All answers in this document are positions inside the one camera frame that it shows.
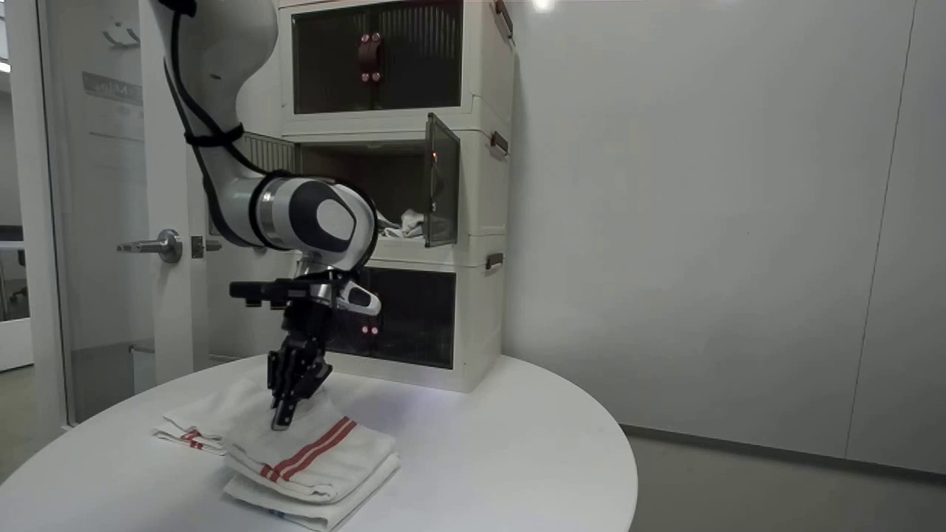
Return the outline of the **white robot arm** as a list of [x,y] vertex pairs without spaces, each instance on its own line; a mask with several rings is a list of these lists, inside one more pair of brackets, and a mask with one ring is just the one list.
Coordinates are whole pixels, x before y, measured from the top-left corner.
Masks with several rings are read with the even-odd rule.
[[240,141],[243,85],[277,45],[271,0],[149,0],[163,45],[163,75],[208,194],[212,228],[234,246],[298,250],[305,273],[234,280],[248,307],[283,314],[283,343],[268,354],[271,428],[332,376],[325,361],[336,314],[379,315],[381,298],[357,280],[379,242],[379,210],[339,178],[264,169]]

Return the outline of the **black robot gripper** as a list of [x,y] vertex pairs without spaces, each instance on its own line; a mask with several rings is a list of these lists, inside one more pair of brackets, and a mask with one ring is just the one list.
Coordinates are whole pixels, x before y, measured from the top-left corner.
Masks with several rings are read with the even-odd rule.
[[295,398],[295,410],[310,410],[325,392],[323,382],[332,376],[325,361],[325,339],[320,333],[288,333],[282,348],[267,361],[267,383],[271,389],[271,431],[283,431],[292,423],[288,398]]

